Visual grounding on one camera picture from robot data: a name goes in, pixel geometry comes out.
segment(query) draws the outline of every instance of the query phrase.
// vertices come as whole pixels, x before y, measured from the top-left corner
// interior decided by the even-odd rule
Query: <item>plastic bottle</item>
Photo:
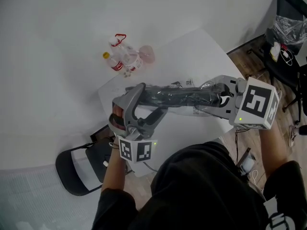
[[[139,69],[143,65],[143,60],[140,55],[133,47],[124,43],[123,40],[126,38],[125,34],[116,34],[109,39],[111,50],[114,55],[118,55],[121,62],[131,71]]]
[[[152,64],[154,63],[155,56],[154,56],[154,51],[153,48],[149,45],[144,45],[140,47],[139,49],[139,55],[141,59],[147,63],[147,64]]]
[[[103,54],[103,58],[106,60],[106,63],[118,73],[124,75],[124,77],[129,77],[131,75],[131,72],[129,69],[127,69],[124,64],[119,60],[116,56],[111,56],[108,52],[105,52]]]

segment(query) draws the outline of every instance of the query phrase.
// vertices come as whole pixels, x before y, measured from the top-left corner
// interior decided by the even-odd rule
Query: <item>white table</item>
[[[299,66],[303,66],[305,64],[307,64],[307,55],[306,55],[306,52],[307,52],[307,42],[305,42],[303,44],[303,46],[301,47],[300,51],[298,52],[297,56],[295,56],[296,58],[296,61],[298,62]]]
[[[202,29],[190,32],[155,51],[152,65],[133,73],[129,79],[117,75],[102,86],[98,93],[106,115],[112,113],[112,100],[125,93],[125,87],[140,82],[165,86],[175,81],[192,78],[195,86],[219,75],[242,77],[227,54]],[[136,109],[137,117],[150,112]],[[176,151],[192,144],[218,138],[232,128],[228,120],[216,117],[181,116],[167,113],[155,129],[152,139],[157,148],[148,164],[158,169]],[[136,176],[152,172],[143,163],[131,164]]]

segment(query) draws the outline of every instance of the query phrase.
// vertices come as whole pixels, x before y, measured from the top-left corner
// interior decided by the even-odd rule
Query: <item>person's hand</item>
[[[113,107],[113,114],[116,115],[119,118],[123,118],[123,109],[121,109],[118,105],[114,105]],[[119,125],[118,123],[115,122],[113,119],[112,124],[119,129],[126,130],[126,128],[122,125]]]

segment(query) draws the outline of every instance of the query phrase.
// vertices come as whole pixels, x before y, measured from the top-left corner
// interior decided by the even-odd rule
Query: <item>black sleeve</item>
[[[276,196],[277,209],[293,219],[295,229],[307,226],[307,201],[300,166],[296,161],[285,163],[268,178],[263,192],[267,200]]]
[[[100,195],[92,230],[127,229],[137,214],[129,193],[107,188]]]

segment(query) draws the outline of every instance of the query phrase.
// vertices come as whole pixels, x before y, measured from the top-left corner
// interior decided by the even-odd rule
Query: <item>water bottle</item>
[[[109,39],[109,44],[114,55],[117,55],[121,62],[131,71],[139,69],[143,65],[143,60],[141,59],[138,52],[124,43],[123,40],[126,38],[125,34],[116,34]]]
[[[125,78],[131,75],[130,70],[124,66],[117,56],[111,56],[108,52],[105,52],[103,53],[103,58],[106,60],[108,66],[122,74]]]

